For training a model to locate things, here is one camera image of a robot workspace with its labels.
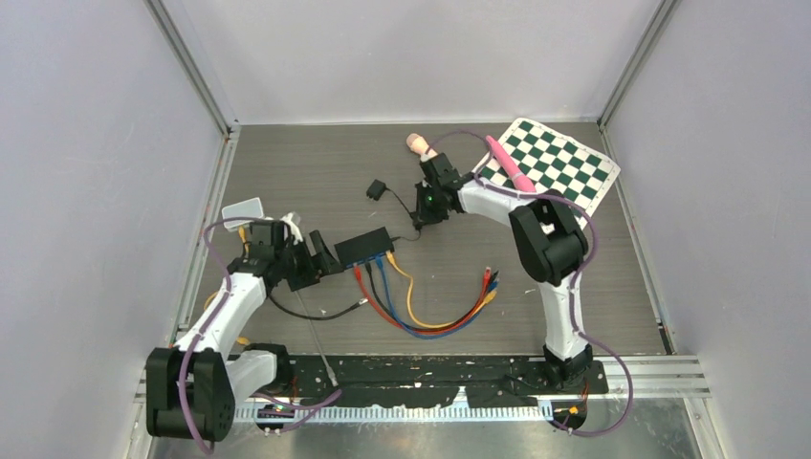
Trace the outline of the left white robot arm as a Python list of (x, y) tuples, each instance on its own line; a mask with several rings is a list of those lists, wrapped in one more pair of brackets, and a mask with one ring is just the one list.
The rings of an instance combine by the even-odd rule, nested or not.
[(253, 344), (235, 360), (230, 350), (280, 281), (302, 273), (315, 282), (319, 273), (297, 213), (243, 221), (249, 246), (220, 266), (224, 278), (212, 304), (185, 335), (146, 360), (146, 428), (153, 437), (194, 440), (209, 451), (229, 435), (237, 407), (249, 397), (261, 389), (280, 396), (292, 387), (285, 346)]

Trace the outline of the black network switch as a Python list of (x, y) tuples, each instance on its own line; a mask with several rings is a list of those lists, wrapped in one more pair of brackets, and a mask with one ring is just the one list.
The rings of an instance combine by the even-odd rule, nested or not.
[(350, 268), (387, 252), (394, 252), (394, 246), (386, 227), (380, 227), (339, 242), (335, 250), (341, 265)]

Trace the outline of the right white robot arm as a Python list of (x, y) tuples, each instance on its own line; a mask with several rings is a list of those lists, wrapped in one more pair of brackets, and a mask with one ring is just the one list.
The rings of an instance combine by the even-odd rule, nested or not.
[(593, 361), (581, 313), (581, 271), (589, 244), (577, 213), (556, 191), (538, 195), (478, 181), (460, 174), (443, 153), (420, 158), (423, 180), (416, 184), (416, 228), (438, 224), (449, 213), (480, 215), (508, 227), (520, 264), (537, 283), (545, 316), (544, 363), (549, 385), (570, 392)]

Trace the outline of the black power adapter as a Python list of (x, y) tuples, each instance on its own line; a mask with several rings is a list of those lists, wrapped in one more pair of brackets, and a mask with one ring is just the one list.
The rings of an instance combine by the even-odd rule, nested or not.
[(378, 179), (374, 179), (365, 191), (365, 195), (370, 200), (379, 201), (387, 191), (388, 187), (386, 183)]

